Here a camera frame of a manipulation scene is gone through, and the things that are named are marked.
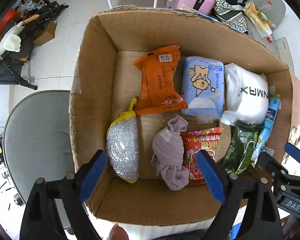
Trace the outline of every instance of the green snack package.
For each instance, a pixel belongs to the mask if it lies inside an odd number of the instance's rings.
[[[240,174],[248,167],[261,128],[262,124],[235,123],[234,134],[222,163],[228,173]]]

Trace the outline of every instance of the red wet wipes package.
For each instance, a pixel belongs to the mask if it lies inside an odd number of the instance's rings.
[[[216,161],[216,149],[222,131],[223,127],[215,127],[196,132],[181,133],[185,149],[183,166],[189,170],[188,185],[201,185],[205,183],[197,166],[196,155],[200,150],[206,150],[210,157]]]

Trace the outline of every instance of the purple cloth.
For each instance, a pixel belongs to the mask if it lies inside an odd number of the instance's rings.
[[[152,142],[152,166],[172,190],[182,189],[189,183],[189,170],[182,165],[184,149],[180,136],[187,125],[185,119],[177,116],[168,121],[168,126],[159,131]]]

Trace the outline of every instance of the blue gripper pad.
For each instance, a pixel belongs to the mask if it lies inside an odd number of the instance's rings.
[[[284,151],[300,163],[300,150],[291,143],[286,143]]]
[[[197,165],[212,196],[224,204],[226,201],[225,189],[228,187],[228,173],[220,164],[214,163],[205,150],[201,150],[196,156]]]
[[[79,200],[83,203],[85,200],[91,198],[92,192],[100,179],[101,174],[107,166],[107,154],[101,151],[98,158],[91,164],[91,167],[83,179],[79,191]]]

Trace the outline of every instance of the gray chair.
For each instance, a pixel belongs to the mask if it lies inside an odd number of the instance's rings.
[[[35,180],[59,180],[74,172],[69,136],[69,91],[29,95],[11,112],[4,131],[3,154],[24,203]],[[70,228],[63,203],[56,199],[64,229]]]

